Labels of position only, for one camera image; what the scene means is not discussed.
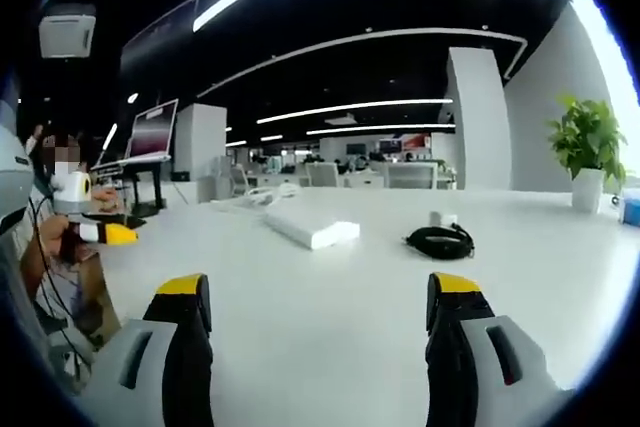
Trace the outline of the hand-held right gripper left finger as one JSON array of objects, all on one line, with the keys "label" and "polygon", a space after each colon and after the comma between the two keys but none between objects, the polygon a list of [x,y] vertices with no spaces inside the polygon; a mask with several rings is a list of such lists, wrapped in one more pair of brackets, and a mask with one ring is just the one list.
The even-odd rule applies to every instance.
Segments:
[{"label": "hand-held right gripper left finger", "polygon": [[204,273],[171,279],[100,350],[79,403],[96,426],[212,426]]}]

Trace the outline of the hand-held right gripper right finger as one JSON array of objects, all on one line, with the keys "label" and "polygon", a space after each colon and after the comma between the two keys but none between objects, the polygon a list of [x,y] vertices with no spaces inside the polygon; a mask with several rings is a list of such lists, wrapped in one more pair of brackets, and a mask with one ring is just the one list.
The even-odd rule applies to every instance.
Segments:
[{"label": "hand-held right gripper right finger", "polygon": [[473,281],[428,279],[428,426],[543,426],[574,394],[560,388],[542,348],[497,316]]}]

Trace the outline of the person's left hand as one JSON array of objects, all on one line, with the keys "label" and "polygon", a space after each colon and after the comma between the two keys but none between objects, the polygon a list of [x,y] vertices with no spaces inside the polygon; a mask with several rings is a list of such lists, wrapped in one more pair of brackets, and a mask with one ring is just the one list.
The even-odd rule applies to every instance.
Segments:
[{"label": "person's left hand", "polygon": [[38,255],[46,260],[58,257],[62,246],[63,234],[70,228],[69,218],[65,215],[53,215],[34,227],[30,244]]}]

